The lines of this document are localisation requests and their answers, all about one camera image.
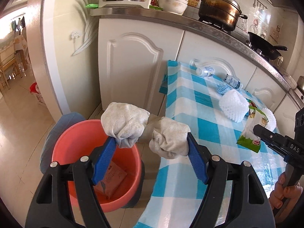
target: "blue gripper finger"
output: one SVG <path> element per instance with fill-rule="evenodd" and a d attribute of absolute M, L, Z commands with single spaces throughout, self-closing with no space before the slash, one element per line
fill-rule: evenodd
<path fill-rule="evenodd" d="M 103 145 L 103 151 L 99 155 L 94 165 L 92 182 L 95 185 L 104 178 L 115 150 L 116 150 L 115 138 L 109 136 Z"/>
<path fill-rule="evenodd" d="M 195 175 L 199 180 L 201 180 L 204 184 L 206 184 L 207 181 L 209 180 L 209 177 L 207 175 L 206 164 L 211 154 L 208 151 L 208 149 L 205 150 L 206 153 L 204 153 L 204 155 L 202 155 L 202 150 L 201 152 L 199 152 L 198 147 L 202 147 L 201 149 L 203 149 L 204 146 L 198 145 L 191 133 L 188 133 L 187 141 L 189 145 L 188 156 L 191 165 L 194 169 Z"/>

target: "bottle cap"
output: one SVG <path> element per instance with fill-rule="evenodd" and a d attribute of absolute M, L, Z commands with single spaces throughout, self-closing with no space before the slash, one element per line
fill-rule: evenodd
<path fill-rule="evenodd" d="M 196 74 L 199 75 L 199 76 L 201 76 L 203 74 L 203 70 L 200 69 L 200 68 L 197 68 L 196 69 Z"/>

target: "laundry basket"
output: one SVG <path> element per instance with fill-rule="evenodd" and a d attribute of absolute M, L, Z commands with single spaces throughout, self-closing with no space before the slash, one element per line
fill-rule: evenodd
<path fill-rule="evenodd" d="M 36 96 L 38 103 L 47 108 L 47 105 L 45 104 L 44 99 L 39 91 L 37 82 L 33 83 L 30 86 L 29 90 L 30 90 L 31 94 L 34 94 Z"/>

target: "metal screw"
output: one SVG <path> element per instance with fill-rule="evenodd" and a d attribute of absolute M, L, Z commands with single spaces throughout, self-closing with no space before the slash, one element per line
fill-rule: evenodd
<path fill-rule="evenodd" d="M 220 157 L 217 156 L 217 155 L 213 155 L 211 158 L 212 158 L 213 161 L 219 161 L 220 160 Z"/>
<path fill-rule="evenodd" d="M 50 164 L 50 166 L 51 166 L 52 168 L 56 167 L 57 165 L 58 165 L 58 163 L 57 163 L 56 161 L 53 161 L 53 162 Z"/>
<path fill-rule="evenodd" d="M 89 157 L 88 156 L 82 156 L 81 158 L 80 158 L 80 161 L 81 162 L 87 162 L 89 160 Z"/>
<path fill-rule="evenodd" d="M 243 162 L 243 164 L 244 164 L 244 166 L 247 166 L 247 167 L 251 166 L 251 163 L 249 161 L 246 161 L 246 160 Z"/>

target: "stacked bowls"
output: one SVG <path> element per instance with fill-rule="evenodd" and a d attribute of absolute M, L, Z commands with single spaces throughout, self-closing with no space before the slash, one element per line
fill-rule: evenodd
<path fill-rule="evenodd" d="M 158 6 L 165 12 L 182 15 L 188 6 L 188 0 L 158 0 Z"/>

